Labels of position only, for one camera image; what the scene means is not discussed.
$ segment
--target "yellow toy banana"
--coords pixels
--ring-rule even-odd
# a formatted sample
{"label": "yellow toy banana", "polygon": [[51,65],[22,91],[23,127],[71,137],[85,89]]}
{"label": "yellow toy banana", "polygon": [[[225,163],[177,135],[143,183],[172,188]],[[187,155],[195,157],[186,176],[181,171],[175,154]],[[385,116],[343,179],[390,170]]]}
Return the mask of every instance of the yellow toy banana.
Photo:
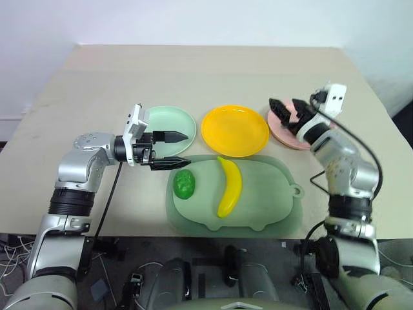
{"label": "yellow toy banana", "polygon": [[238,202],[243,189],[243,179],[241,171],[239,171],[238,166],[232,160],[226,160],[218,156],[218,161],[221,163],[227,177],[227,186],[225,187],[224,196],[219,204],[217,214],[218,217],[224,218],[232,212]]}

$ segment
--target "table surface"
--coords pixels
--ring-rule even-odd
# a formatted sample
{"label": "table surface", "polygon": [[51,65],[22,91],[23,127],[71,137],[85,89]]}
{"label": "table surface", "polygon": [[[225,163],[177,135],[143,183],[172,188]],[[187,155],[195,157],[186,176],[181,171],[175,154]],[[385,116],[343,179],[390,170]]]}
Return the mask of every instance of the table surface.
{"label": "table surface", "polygon": [[[268,99],[308,99],[331,81],[347,85],[338,120],[381,160],[384,182],[374,201],[378,238],[413,237],[413,152],[356,67],[335,48],[229,46],[82,46],[39,95],[0,153],[0,231],[35,234],[47,212],[57,167],[80,134],[121,134],[134,103],[181,107],[193,115],[197,136],[180,156],[213,154],[200,135],[203,116],[220,105],[243,105],[263,116]],[[273,137],[259,153],[274,156],[305,189],[303,223],[285,238],[304,238],[327,215],[328,197],[309,177],[322,170],[308,151]],[[116,167],[106,168],[92,210],[96,229]],[[112,236],[179,236],[165,211],[169,172],[124,166],[102,229]]]}

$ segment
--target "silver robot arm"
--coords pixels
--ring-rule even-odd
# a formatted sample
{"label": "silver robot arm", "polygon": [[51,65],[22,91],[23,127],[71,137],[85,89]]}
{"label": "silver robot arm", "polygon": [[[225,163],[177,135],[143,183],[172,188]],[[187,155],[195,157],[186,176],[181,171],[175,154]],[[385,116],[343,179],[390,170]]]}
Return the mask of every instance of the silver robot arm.
{"label": "silver robot arm", "polygon": [[76,281],[88,273],[94,238],[90,229],[94,196],[108,165],[128,162],[152,170],[184,167],[179,157],[157,159],[156,142],[187,139],[179,132],[144,132],[149,115],[135,105],[123,136],[88,133],[74,141],[61,161],[48,214],[43,216],[27,265],[25,282],[4,309],[77,309]]}
{"label": "silver robot arm", "polygon": [[381,186],[379,172],[361,158],[349,139],[330,129],[330,120],[325,118],[328,113],[319,113],[330,99],[341,97],[332,96],[336,90],[333,85],[313,94],[312,106],[293,99],[297,123],[289,122],[290,112],[282,102],[270,99],[270,108],[281,123],[311,144],[328,180],[327,236],[315,242],[317,268],[350,309],[411,309],[413,293],[398,281],[379,275],[376,229],[371,224],[374,189]]}

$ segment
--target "wire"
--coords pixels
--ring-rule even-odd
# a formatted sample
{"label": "wire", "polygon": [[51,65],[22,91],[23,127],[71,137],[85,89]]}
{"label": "wire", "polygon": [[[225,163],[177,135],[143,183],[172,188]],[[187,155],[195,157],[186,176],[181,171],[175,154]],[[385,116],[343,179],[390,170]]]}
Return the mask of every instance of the wire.
{"label": "wire", "polygon": [[0,287],[1,287],[1,290],[3,291],[3,295],[5,295],[6,297],[13,296],[13,294],[7,293],[6,287],[1,282],[0,282]]}
{"label": "wire", "polygon": [[405,279],[400,279],[400,281],[405,282],[405,283],[410,284],[411,286],[413,286],[413,283],[412,283],[412,282],[409,282],[409,281],[407,281],[407,280],[405,280]]}
{"label": "wire", "polygon": [[29,249],[26,248],[26,245],[23,243],[23,241],[21,240],[21,236],[17,236],[17,238],[20,241],[21,246],[26,250],[27,253],[30,253]]}
{"label": "wire", "polygon": [[372,200],[376,199],[377,195],[380,192],[381,186],[383,185],[383,169],[381,168],[380,162],[377,158],[377,156],[374,154],[374,152],[368,147],[360,138],[358,138],[355,134],[353,134],[351,131],[349,131],[344,125],[340,124],[338,121],[336,121],[334,118],[331,118],[329,115],[323,113],[319,109],[317,109],[311,98],[310,98],[310,104],[311,106],[316,110],[317,113],[320,113],[322,116],[325,118],[329,119],[332,123],[336,124],[342,131],[344,131],[346,134],[348,134],[351,138],[355,139],[362,147],[365,148],[365,150],[370,154],[370,156],[373,158],[374,162],[376,163],[377,170],[379,172],[379,181],[376,187],[376,190],[374,191],[374,196]]}
{"label": "wire", "polygon": [[305,259],[305,253],[306,253],[307,247],[308,247],[308,241],[309,241],[310,237],[312,236],[312,234],[314,233],[314,231],[316,231],[317,228],[322,226],[323,224],[324,224],[324,221],[321,221],[321,222],[315,224],[315,226],[313,226],[313,228],[311,228],[311,230],[306,235],[304,243],[303,243],[303,247],[301,248],[299,268],[300,268],[300,272],[301,272],[301,279],[302,279],[304,285],[305,285],[305,281],[304,281],[304,259]]}
{"label": "wire", "polygon": [[381,252],[380,250],[379,250],[379,253],[382,257],[386,258],[390,263],[393,263],[396,266],[405,267],[405,268],[413,268],[413,265],[405,265],[403,263],[397,263],[396,261],[392,260],[390,257],[388,257],[385,253]]}
{"label": "wire", "polygon": [[113,298],[114,303],[115,303],[115,306],[116,306],[116,305],[117,305],[117,303],[116,303],[116,298],[115,298],[114,292],[113,292],[113,290],[112,290],[112,286],[110,285],[110,280],[109,280],[108,273],[107,273],[107,271],[106,271],[105,263],[103,262],[102,256],[99,256],[99,259],[101,260],[102,267],[103,267],[103,270],[104,270],[104,272],[105,272],[106,280],[107,280],[108,285],[109,285],[110,294],[112,295],[112,298]]}
{"label": "wire", "polygon": [[144,263],[142,266],[139,266],[136,271],[141,270],[142,268],[149,266],[149,265],[158,265],[160,267],[163,267],[163,265],[161,263],[158,262],[148,262],[148,263]]}
{"label": "wire", "polygon": [[312,177],[310,178],[310,183],[313,184],[313,185],[315,185],[315,186],[318,187],[319,189],[321,189],[321,190],[322,190],[323,192],[325,192],[327,195],[330,195],[330,194],[328,193],[328,191],[327,191],[324,187],[322,187],[320,184],[318,184],[318,183],[316,183],[316,182],[314,181],[314,179],[318,178],[319,176],[322,176],[324,173],[325,173],[325,171],[323,170],[323,171],[321,171],[320,173],[317,173],[315,176],[312,176]]}
{"label": "wire", "polygon": [[118,166],[118,168],[117,168],[115,180],[114,180],[114,183],[113,183],[113,185],[112,185],[112,189],[110,190],[109,198],[108,198],[108,201],[106,202],[105,210],[103,211],[101,221],[99,222],[99,226],[97,227],[97,231],[96,231],[96,233],[95,233],[95,238],[97,238],[97,237],[99,236],[99,233],[101,232],[101,229],[102,229],[102,226],[103,226],[103,222],[105,221],[106,213],[108,212],[108,209],[109,209],[109,206],[110,206],[110,202],[112,201],[112,197],[113,197],[114,192],[115,192],[117,179],[119,179],[119,175],[120,175],[120,173],[121,173],[121,169],[122,169],[122,161],[119,163],[119,166]]}
{"label": "wire", "polygon": [[98,255],[96,255],[95,257],[92,258],[92,260],[95,260],[96,258],[101,257],[102,255],[105,255],[106,253],[99,253]]}
{"label": "wire", "polygon": [[146,310],[146,309],[137,301],[136,298],[135,298],[135,304],[136,304],[139,308],[141,308],[142,310]]}
{"label": "wire", "polygon": [[[146,266],[149,266],[149,265],[157,265],[157,266],[163,267],[163,264],[158,263],[158,262],[147,262],[147,263],[144,263],[143,265],[140,265],[140,266],[136,269],[136,271],[138,272],[138,271],[141,270],[142,268],[145,268]],[[136,304],[139,308],[141,308],[141,310],[146,310],[146,309],[139,303],[139,297],[135,298],[135,304]]]}

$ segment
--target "black cable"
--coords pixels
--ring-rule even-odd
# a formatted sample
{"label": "black cable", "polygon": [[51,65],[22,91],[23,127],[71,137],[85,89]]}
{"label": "black cable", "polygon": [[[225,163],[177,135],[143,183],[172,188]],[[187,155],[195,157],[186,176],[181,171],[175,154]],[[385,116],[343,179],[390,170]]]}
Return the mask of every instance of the black cable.
{"label": "black cable", "polygon": [[21,278],[23,279],[23,283],[26,282],[26,268],[23,265],[23,260],[21,260],[21,263],[17,262],[17,264],[20,267],[21,270]]}
{"label": "black cable", "polygon": [[308,241],[309,241],[310,237],[312,236],[312,234],[314,233],[314,231],[316,231],[316,229],[318,227],[322,226],[323,224],[324,224],[324,221],[321,221],[321,222],[315,224],[315,226],[313,226],[313,228],[311,228],[311,230],[308,232],[308,234],[305,237],[303,246],[301,247],[299,268],[300,268],[300,273],[301,273],[301,276],[303,277],[303,280],[304,280],[304,257],[305,257],[305,253],[307,251]]}
{"label": "black cable", "polygon": [[106,297],[103,298],[103,310],[108,309],[108,303],[106,302]]}
{"label": "black cable", "polygon": [[325,192],[327,195],[330,195],[330,193],[328,192],[328,190],[326,190],[324,187],[322,187],[320,184],[316,183],[314,181],[314,179],[318,178],[319,176],[322,176],[325,173],[325,171],[321,171],[320,173],[317,173],[315,176],[312,176],[310,178],[310,182],[312,185],[315,185],[316,187],[318,187],[319,189],[321,189],[323,192]]}
{"label": "black cable", "polygon": [[365,148],[365,150],[370,154],[370,156],[373,158],[374,162],[376,163],[377,170],[379,172],[379,181],[376,187],[376,190],[374,191],[374,196],[372,200],[374,200],[377,195],[380,192],[381,186],[383,184],[383,169],[381,168],[380,162],[377,158],[377,156],[373,153],[373,151],[368,147],[360,138],[358,138],[355,134],[353,134],[351,131],[349,131],[344,125],[340,124],[338,121],[336,121],[334,118],[331,118],[327,114],[321,112],[318,110],[314,104],[312,103],[312,100],[310,100],[311,106],[316,110],[317,113],[320,113],[322,116],[325,118],[329,119],[332,123],[336,124],[342,131],[344,131],[346,134],[348,134],[351,138],[355,139],[362,147]]}
{"label": "black cable", "polygon": [[112,196],[114,195],[114,192],[115,192],[117,179],[119,179],[119,175],[120,175],[120,173],[121,173],[121,169],[122,169],[122,161],[119,163],[119,166],[118,166],[118,168],[117,168],[115,180],[114,180],[114,183],[113,183],[113,185],[112,185],[112,189],[110,190],[109,198],[108,198],[108,201],[106,202],[105,210],[103,211],[101,221],[99,222],[99,226],[97,227],[97,231],[96,231],[96,233],[95,233],[95,238],[97,238],[97,237],[99,236],[99,233],[101,232],[101,229],[102,229],[102,226],[103,226],[103,222],[105,221],[106,213],[108,212],[108,209],[109,209],[109,206],[110,206],[110,202],[112,201]]}

